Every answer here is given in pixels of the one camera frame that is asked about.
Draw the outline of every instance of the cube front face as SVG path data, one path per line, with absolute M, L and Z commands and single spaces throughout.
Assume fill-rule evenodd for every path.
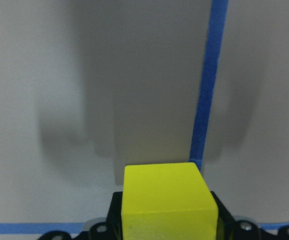
M 214 240 L 218 207 L 193 163 L 131 165 L 122 196 L 124 240 Z

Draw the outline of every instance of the blue line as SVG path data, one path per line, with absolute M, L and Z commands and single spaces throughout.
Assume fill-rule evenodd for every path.
M 198 106 L 193 125 L 190 162 L 201 170 L 206 142 L 208 121 L 216 82 L 221 42 L 225 27 L 228 0 L 213 0 L 211 5 L 208 37 L 200 83 Z
M 279 228 L 289 226 L 289 221 L 279 223 L 259 223 L 263 230 L 278 230 Z
M 70 234 L 79 234 L 84 223 L 0 223 L 1 234 L 45 234 L 50 231 L 64 231 Z

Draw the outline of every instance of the blue tape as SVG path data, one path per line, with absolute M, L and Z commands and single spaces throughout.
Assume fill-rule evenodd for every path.
M 279 223 L 259 223 L 263 230 L 278 230 L 279 228 L 289 226 L 289 221 Z
M 203 163 L 203 154 L 216 82 L 221 42 L 225 27 L 227 6 L 228 0 L 213 0 L 211 5 L 200 93 L 194 119 L 190 150 L 190 161 L 196 163 L 200 171 Z
M 0 223 L 0 235 L 12 234 L 45 234 L 50 231 L 64 231 L 70 234 L 79 234 L 84 223 Z

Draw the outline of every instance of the yellow cube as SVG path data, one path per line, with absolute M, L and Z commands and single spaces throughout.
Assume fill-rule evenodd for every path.
M 218 207 L 194 163 L 129 165 L 123 240 L 215 240 Z

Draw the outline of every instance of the cube top face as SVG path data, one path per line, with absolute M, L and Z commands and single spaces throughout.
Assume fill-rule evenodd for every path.
M 125 168 L 122 215 L 218 209 L 191 162 Z

